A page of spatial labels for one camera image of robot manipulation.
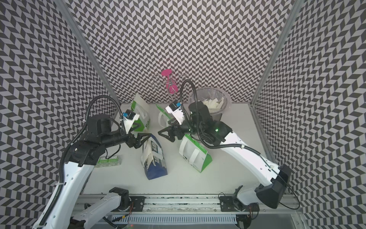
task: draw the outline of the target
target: green and white box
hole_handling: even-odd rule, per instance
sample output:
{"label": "green and white box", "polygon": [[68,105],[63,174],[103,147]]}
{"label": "green and white box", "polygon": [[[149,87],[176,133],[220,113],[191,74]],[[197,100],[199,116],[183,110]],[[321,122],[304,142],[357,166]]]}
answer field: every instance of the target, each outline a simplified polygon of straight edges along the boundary
{"label": "green and white box", "polygon": [[179,147],[179,153],[182,157],[200,173],[212,161],[211,155],[196,140],[186,134]]}
{"label": "green and white box", "polygon": [[139,95],[139,93],[136,93],[134,99],[132,100],[131,110],[140,115],[139,119],[135,122],[141,124],[141,126],[135,131],[141,132],[148,130],[150,125],[149,105]]}
{"label": "green and white box", "polygon": [[172,119],[172,117],[170,117],[170,115],[164,110],[164,108],[160,107],[159,105],[156,104],[156,107],[159,109],[160,113],[158,115],[158,124],[165,128],[165,127],[168,127],[169,124],[168,124],[168,121],[170,119]]}

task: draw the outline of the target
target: black and white patterned wall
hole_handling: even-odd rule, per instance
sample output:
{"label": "black and white patterned wall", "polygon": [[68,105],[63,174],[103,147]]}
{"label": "black and white patterned wall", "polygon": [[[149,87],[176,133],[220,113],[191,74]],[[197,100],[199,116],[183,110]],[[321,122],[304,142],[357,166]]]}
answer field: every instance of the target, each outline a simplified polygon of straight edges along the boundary
{"label": "black and white patterned wall", "polygon": [[293,2],[66,0],[117,96],[149,103],[169,101],[167,68],[250,102]]}
{"label": "black and white patterned wall", "polygon": [[304,4],[255,104],[312,228],[366,228],[366,2]]}
{"label": "black and white patterned wall", "polygon": [[0,2],[0,228],[36,221],[61,150],[100,94],[105,87],[50,0]]}

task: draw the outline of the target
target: metal mounting plate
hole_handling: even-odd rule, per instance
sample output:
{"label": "metal mounting plate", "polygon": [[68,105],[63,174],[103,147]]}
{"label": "metal mounting plate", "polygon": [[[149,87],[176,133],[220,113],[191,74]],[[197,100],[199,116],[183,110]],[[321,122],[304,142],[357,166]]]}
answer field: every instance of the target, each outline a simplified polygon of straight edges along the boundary
{"label": "metal mounting plate", "polygon": [[145,205],[145,199],[144,196],[130,196],[131,199],[131,205],[133,203],[132,212],[142,212],[143,207]]}
{"label": "metal mounting plate", "polygon": [[220,196],[219,200],[220,200],[220,207],[221,207],[222,212],[237,211],[237,212],[248,212],[249,213],[250,211],[252,211],[252,212],[259,211],[259,206],[257,204],[247,205],[243,211],[239,211],[238,209],[235,208],[235,206],[232,202],[231,196]]}
{"label": "metal mounting plate", "polygon": [[[143,194],[130,194],[131,198]],[[84,203],[94,204],[98,202],[104,194],[80,195],[73,209],[72,215],[78,214],[84,210]],[[143,195],[146,197],[142,212],[134,214],[227,214],[221,211],[221,204],[217,195]],[[284,195],[281,202],[290,207],[298,205],[293,195]],[[277,209],[271,209],[262,203],[259,203],[260,214],[294,214],[296,210],[288,209],[279,205]],[[238,212],[235,209],[232,214],[249,214],[248,211]]]}

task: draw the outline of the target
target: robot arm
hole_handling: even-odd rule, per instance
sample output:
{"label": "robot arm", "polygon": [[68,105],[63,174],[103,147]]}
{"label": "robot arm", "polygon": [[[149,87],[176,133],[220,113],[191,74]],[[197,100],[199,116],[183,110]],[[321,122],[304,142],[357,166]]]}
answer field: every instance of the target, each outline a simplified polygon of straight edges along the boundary
{"label": "robot arm", "polygon": [[184,118],[183,110],[183,106],[177,100],[170,104],[167,111],[180,120],[170,120],[170,126],[158,134],[171,142],[175,141],[175,137],[182,139],[185,134],[200,134],[205,146],[209,143],[209,148],[220,148],[229,153],[261,183],[256,188],[241,189],[237,195],[240,202],[244,205],[262,202],[268,207],[277,208],[289,182],[291,169],[286,165],[280,167],[263,158],[259,152],[245,144],[229,126],[221,121],[214,121],[207,106],[201,101],[189,105],[189,120]]}
{"label": "robot arm", "polygon": [[[33,225],[33,229],[68,228],[71,213],[79,193],[97,164],[99,157],[105,153],[105,149],[122,143],[126,143],[130,148],[139,148],[151,135],[139,133],[137,138],[134,137],[131,131],[138,128],[138,126],[132,127],[134,121],[138,119],[138,114],[130,110],[123,113],[123,125],[126,133],[121,133],[119,130],[112,132],[111,119],[109,115],[98,114],[87,120],[85,139],[75,142],[68,148],[65,163],[60,165],[64,167],[64,183],[57,183],[56,185],[62,185],[63,188],[57,198],[58,188],[54,190],[41,216]],[[124,211],[129,207],[130,200],[128,199],[127,190],[113,188],[109,192],[99,202],[76,215],[72,222],[85,220],[83,227],[89,229],[112,210],[121,209]],[[56,204],[51,206],[51,203],[54,201],[56,201]]]}

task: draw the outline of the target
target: tissue box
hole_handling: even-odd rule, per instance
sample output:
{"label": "tissue box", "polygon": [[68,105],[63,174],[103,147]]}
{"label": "tissue box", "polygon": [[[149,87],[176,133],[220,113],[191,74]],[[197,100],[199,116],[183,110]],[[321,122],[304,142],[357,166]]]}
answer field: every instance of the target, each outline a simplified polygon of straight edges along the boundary
{"label": "tissue box", "polygon": [[168,174],[160,143],[154,135],[143,144],[141,164],[146,177],[151,180]]}
{"label": "tissue box", "polygon": [[135,131],[141,132],[148,130],[150,125],[149,105],[139,95],[139,93],[136,93],[134,99],[132,100],[131,110],[140,115],[139,119],[135,122],[141,124],[141,126]]}
{"label": "tissue box", "polygon": [[182,157],[200,173],[212,161],[211,155],[191,136],[186,134],[179,147],[179,153]]}

